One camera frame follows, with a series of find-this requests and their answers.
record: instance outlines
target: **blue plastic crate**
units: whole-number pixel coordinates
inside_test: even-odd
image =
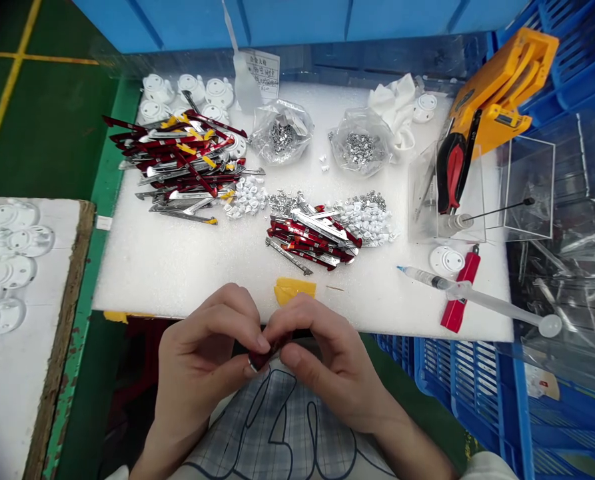
[[[414,350],[420,390],[519,478],[595,478],[595,392],[559,380],[559,401],[528,398],[523,362],[490,343],[415,339]]]
[[[521,107],[533,118],[532,126],[595,110],[595,0],[532,0],[515,22],[495,32],[490,53],[521,27],[560,40],[548,82]]]
[[[395,363],[402,367],[412,378],[414,370],[414,339],[411,337],[399,337],[397,335],[370,335],[375,339],[379,348],[388,353]]]

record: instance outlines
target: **white foam board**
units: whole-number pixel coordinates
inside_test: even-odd
[[[1,480],[24,474],[79,222],[76,200],[22,200],[39,208],[39,224],[55,232],[55,246],[35,259],[34,280],[10,292],[26,303],[26,317],[16,330],[0,335]]]
[[[93,306],[98,310],[142,312],[184,317],[213,291],[227,282],[246,287],[268,321],[277,308],[273,286],[278,277],[307,279],[317,283],[317,299],[346,316],[360,331],[511,341],[512,323],[469,303],[459,335],[440,326],[446,305],[444,295],[414,283],[395,267],[412,265],[429,270],[428,256],[433,245],[409,243],[407,238],[407,165],[388,165],[370,179],[356,179],[341,171],[332,160],[326,133],[335,127],[344,110],[366,105],[368,90],[304,83],[283,83],[280,97],[302,105],[315,124],[314,138],[303,158],[293,165],[268,167],[269,193],[284,189],[304,191],[313,205],[376,190],[382,193],[394,222],[404,231],[395,243],[364,249],[349,266],[333,272],[308,264],[314,271],[301,271],[265,246],[269,212],[231,221],[221,208],[210,211],[218,227],[149,213],[150,203],[140,201],[135,192],[139,172],[127,171],[113,215]],[[413,125],[418,151],[437,140],[450,109],[450,100],[440,98],[434,119]],[[231,109],[231,123],[250,132],[252,117]],[[330,171],[322,173],[318,158],[326,153]],[[260,165],[247,154],[247,166]],[[459,248],[462,253],[468,247]],[[503,243],[481,246],[482,264],[475,287],[489,295],[509,299],[506,254]],[[327,285],[344,291],[326,288]]]

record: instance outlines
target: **blue plastic wall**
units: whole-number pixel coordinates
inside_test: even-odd
[[[124,54],[231,46],[221,0],[75,0]],[[226,0],[241,47],[451,35],[504,28],[526,0]]]

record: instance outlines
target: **clear plastic container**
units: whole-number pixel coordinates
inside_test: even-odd
[[[431,143],[408,170],[408,237],[421,243],[474,244],[486,242],[486,217],[469,220],[484,210],[484,179],[480,147],[475,145],[460,207],[454,215],[437,211],[437,150]]]
[[[537,315],[559,315],[563,329],[545,339],[519,326],[522,359],[595,390],[595,113],[556,121],[531,137],[556,146],[553,236],[508,244],[511,299]]]
[[[497,241],[552,238],[555,145],[529,137],[515,137],[484,157],[497,182],[486,183],[486,211],[492,212],[532,198],[520,205],[486,216],[489,237]],[[490,188],[497,184],[499,188]]]

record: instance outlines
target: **paper label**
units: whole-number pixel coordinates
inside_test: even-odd
[[[246,54],[249,71],[262,92],[262,101],[268,103],[279,95],[279,57],[259,50],[242,50]]]
[[[111,225],[113,224],[112,217],[104,217],[103,215],[97,216],[97,222],[95,223],[95,228],[98,230],[110,230]]]

